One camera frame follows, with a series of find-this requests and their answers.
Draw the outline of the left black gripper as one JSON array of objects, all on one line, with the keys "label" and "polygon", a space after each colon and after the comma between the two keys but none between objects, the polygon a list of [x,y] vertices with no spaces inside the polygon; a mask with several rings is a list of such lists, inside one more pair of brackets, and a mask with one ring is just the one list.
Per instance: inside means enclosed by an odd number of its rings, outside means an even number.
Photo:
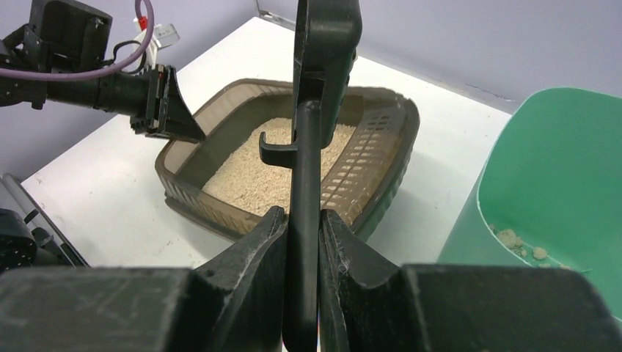
[{"label": "left black gripper", "polygon": [[140,77],[147,79],[147,97],[130,118],[133,131],[150,138],[202,142],[205,133],[181,96],[176,69],[157,64]]}]

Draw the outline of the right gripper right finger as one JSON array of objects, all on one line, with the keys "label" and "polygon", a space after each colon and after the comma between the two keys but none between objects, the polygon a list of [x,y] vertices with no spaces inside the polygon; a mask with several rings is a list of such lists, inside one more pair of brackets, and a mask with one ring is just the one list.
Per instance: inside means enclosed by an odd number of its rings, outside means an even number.
[{"label": "right gripper right finger", "polygon": [[391,263],[321,213],[323,351],[619,351],[596,289],[567,269]]}]

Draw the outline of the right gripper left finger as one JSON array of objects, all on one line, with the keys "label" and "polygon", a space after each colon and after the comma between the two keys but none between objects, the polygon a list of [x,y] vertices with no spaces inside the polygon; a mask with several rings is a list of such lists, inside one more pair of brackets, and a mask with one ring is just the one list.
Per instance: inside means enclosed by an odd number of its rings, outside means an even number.
[{"label": "right gripper left finger", "polygon": [[272,207],[199,268],[33,266],[1,211],[3,351],[280,351],[287,221]]}]

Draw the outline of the dark plastic litter tray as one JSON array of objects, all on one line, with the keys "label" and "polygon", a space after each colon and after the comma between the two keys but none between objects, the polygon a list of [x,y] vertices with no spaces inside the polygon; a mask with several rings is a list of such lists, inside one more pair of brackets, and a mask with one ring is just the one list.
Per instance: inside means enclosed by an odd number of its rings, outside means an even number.
[{"label": "dark plastic litter tray", "polygon": [[[203,186],[253,130],[275,117],[293,116],[293,88],[286,81],[245,78],[208,100],[195,119],[201,144],[170,141],[155,160],[166,204],[183,217],[236,241],[260,220],[217,199]],[[321,205],[335,210],[351,231],[367,240],[403,180],[420,126],[414,102],[381,87],[349,87],[338,117],[353,136],[323,177]]]}]

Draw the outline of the green plastic bin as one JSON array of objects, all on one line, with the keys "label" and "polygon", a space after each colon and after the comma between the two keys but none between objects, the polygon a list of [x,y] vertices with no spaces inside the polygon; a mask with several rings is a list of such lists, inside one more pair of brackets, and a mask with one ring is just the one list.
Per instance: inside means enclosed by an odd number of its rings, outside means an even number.
[{"label": "green plastic bin", "polygon": [[529,96],[495,141],[438,262],[533,267],[490,223],[582,274],[620,321],[621,99],[571,87]]}]

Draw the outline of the black slotted litter scoop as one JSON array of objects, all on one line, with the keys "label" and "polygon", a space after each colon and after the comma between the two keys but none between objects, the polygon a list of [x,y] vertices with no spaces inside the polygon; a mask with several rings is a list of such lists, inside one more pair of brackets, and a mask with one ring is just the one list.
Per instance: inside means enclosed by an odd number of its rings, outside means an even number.
[{"label": "black slotted litter scoop", "polygon": [[291,142],[269,144],[260,135],[262,162],[291,170],[282,316],[288,351],[317,347],[321,151],[332,142],[361,36],[358,1],[299,1]]}]

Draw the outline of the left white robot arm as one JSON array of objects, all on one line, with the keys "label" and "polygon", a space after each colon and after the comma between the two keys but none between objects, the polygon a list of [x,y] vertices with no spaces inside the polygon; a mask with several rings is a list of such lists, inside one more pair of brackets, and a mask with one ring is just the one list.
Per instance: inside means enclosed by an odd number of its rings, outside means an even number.
[{"label": "left white robot arm", "polygon": [[137,134],[201,142],[205,134],[184,103],[176,70],[157,53],[179,40],[157,24],[149,1],[134,5],[139,35],[124,60],[107,58],[112,17],[80,1],[33,1],[28,23],[1,41],[1,104],[52,100],[123,114]]}]

